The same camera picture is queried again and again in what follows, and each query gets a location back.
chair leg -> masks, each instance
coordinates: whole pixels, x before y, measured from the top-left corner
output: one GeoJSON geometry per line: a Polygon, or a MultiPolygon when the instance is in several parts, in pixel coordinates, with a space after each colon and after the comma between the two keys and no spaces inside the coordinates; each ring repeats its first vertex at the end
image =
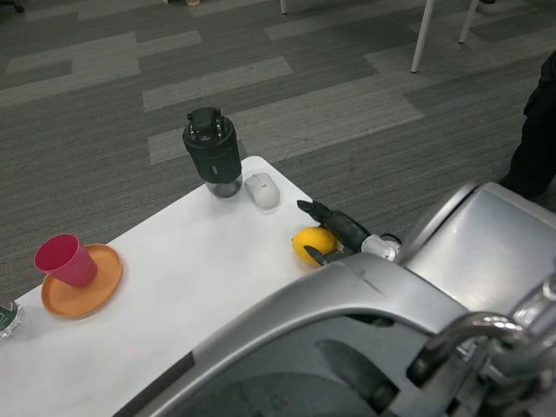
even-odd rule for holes
{"type": "Polygon", "coordinates": [[[469,4],[469,10],[467,11],[466,21],[463,23],[463,28],[461,28],[460,33],[460,43],[464,43],[467,40],[467,35],[469,35],[469,29],[471,29],[471,22],[475,16],[475,11],[477,10],[477,5],[479,0],[471,0],[469,4]]]}
{"type": "Polygon", "coordinates": [[[411,72],[416,73],[419,69],[420,57],[423,55],[425,48],[425,41],[427,40],[428,26],[431,23],[431,16],[433,15],[434,0],[427,0],[425,5],[425,12],[423,13],[423,20],[420,23],[419,37],[417,38],[417,47],[415,48],[414,62],[411,65],[411,72]]]}

orange plastic plate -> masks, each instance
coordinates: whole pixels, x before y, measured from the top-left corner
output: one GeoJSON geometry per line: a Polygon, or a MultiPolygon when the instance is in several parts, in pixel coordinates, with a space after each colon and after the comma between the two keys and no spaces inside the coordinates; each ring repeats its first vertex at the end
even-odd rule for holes
{"type": "Polygon", "coordinates": [[[43,305],[52,314],[78,318],[92,314],[114,294],[122,279],[122,260],[106,245],[85,245],[97,266],[96,276],[86,287],[71,287],[46,275],[43,282],[43,305]]]}

black pants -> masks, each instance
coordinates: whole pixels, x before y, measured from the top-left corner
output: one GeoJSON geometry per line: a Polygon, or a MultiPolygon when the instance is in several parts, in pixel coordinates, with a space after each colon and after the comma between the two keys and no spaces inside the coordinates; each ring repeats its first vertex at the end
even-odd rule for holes
{"type": "Polygon", "coordinates": [[[543,64],[539,86],[524,113],[521,145],[500,183],[529,197],[542,194],[556,176],[556,51],[543,64]]]}

red cup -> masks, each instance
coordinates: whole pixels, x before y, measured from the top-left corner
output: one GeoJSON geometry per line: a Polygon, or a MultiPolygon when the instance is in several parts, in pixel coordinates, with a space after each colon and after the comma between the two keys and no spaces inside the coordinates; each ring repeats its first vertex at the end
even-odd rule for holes
{"type": "Polygon", "coordinates": [[[95,278],[96,264],[77,236],[58,235],[35,254],[35,267],[72,287],[84,287],[95,278]]]}

lemon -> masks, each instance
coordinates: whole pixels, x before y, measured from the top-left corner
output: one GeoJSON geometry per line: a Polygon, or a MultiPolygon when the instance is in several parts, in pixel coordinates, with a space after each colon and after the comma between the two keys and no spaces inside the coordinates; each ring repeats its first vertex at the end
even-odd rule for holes
{"type": "Polygon", "coordinates": [[[315,266],[318,266],[319,263],[307,253],[304,246],[312,246],[325,255],[335,250],[336,244],[337,241],[334,235],[325,228],[305,228],[292,239],[292,246],[294,247],[295,253],[309,265],[315,266]]]}

